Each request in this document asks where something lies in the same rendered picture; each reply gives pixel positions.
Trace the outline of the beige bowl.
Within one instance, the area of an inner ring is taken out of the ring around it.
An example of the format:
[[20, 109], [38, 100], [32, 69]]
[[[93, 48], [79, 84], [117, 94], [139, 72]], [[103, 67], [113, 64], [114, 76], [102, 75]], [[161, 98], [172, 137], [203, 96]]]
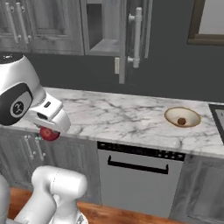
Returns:
[[[185, 125], [181, 126], [178, 125], [178, 119], [180, 117], [183, 117], [186, 119]], [[201, 117], [200, 115], [195, 112], [194, 110], [191, 110], [189, 108], [184, 107], [173, 107], [168, 108], [164, 112], [164, 118], [174, 126], [180, 127], [180, 128], [191, 128], [195, 127], [200, 124]]]

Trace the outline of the grey upper cabinet door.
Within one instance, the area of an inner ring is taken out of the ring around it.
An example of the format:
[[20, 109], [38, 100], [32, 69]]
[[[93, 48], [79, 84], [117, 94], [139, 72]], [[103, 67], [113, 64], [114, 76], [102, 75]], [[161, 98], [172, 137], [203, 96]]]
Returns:
[[5, 0], [0, 0], [0, 50], [11, 51], [15, 46], [11, 25], [8, 22], [8, 14]]
[[83, 55], [79, 0], [16, 0], [21, 3], [29, 53]]

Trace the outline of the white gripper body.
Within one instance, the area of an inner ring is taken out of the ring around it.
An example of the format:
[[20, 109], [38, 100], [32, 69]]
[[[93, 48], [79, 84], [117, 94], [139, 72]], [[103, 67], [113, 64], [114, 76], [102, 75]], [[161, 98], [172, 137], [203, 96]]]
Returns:
[[29, 109], [28, 120], [41, 127], [66, 133], [70, 129], [71, 123], [69, 117], [63, 108], [53, 110], [44, 108]]

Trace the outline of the grey lower cabinet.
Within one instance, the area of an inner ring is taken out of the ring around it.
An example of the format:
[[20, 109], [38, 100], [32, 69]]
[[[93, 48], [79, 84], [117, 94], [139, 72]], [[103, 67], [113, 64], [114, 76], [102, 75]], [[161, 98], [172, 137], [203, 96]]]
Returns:
[[185, 156], [169, 218], [224, 224], [224, 159]]

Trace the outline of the red round fruit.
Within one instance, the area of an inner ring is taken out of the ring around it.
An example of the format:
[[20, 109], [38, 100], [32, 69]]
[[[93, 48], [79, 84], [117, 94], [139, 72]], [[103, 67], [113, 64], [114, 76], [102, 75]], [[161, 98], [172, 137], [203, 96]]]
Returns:
[[54, 141], [60, 136], [58, 131], [54, 131], [45, 127], [41, 127], [39, 133], [42, 138], [48, 142]]

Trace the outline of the grey lower cabinet door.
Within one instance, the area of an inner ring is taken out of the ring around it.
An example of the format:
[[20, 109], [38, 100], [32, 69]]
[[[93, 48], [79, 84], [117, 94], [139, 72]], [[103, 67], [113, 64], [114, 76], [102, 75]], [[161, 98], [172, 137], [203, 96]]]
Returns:
[[0, 172], [11, 186], [32, 189], [32, 168], [24, 136], [0, 129]]
[[47, 142], [41, 137], [41, 150], [45, 153], [42, 161], [36, 149], [38, 165], [51, 165], [76, 171], [87, 177], [87, 192], [80, 198], [95, 204], [102, 203], [100, 169], [96, 143], [93, 141], [64, 137]]

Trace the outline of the open grey cabinet shelf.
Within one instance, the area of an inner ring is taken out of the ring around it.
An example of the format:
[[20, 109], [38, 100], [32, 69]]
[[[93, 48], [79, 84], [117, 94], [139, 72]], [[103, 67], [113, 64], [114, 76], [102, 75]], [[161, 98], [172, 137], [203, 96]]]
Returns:
[[80, 0], [87, 55], [119, 57], [121, 0]]

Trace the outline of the grey dishwasher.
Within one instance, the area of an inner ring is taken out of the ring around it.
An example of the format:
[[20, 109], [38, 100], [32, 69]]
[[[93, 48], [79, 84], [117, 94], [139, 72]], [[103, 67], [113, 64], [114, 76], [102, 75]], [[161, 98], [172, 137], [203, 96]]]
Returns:
[[[104, 205], [163, 218], [170, 215], [184, 153], [105, 142], [99, 142], [97, 148]], [[169, 174], [110, 166], [109, 156], [133, 165], [162, 169], [169, 165]]]

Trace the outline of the open grey cabinet door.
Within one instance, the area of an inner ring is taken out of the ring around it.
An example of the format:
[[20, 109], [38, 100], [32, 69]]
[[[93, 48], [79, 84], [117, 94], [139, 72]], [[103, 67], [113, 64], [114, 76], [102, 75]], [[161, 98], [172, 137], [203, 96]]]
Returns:
[[149, 57], [151, 18], [153, 0], [121, 0], [120, 2], [120, 72], [119, 83], [124, 84], [128, 74], [138, 68], [133, 67], [132, 62], [128, 62], [128, 57], [133, 57], [135, 40], [135, 23], [129, 21], [129, 14], [136, 15], [136, 7], [143, 9], [143, 20], [141, 26], [140, 41], [140, 64]]

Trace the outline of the brown framed window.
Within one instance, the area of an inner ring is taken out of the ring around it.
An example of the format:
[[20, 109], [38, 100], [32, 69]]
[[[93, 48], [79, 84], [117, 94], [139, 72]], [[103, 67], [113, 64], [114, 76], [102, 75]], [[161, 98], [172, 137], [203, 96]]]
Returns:
[[205, 4], [206, 0], [194, 0], [187, 44], [199, 46], [224, 46], [224, 34], [200, 33], [200, 24]]

